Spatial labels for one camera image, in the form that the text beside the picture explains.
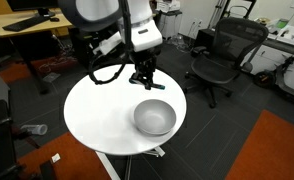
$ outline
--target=chair backrest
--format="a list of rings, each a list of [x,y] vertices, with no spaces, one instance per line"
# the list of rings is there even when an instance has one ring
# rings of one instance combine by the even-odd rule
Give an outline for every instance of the chair backrest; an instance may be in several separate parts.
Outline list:
[[[259,23],[241,18],[224,18],[217,23],[211,54],[234,62],[239,68],[244,57],[261,45],[268,29]]]

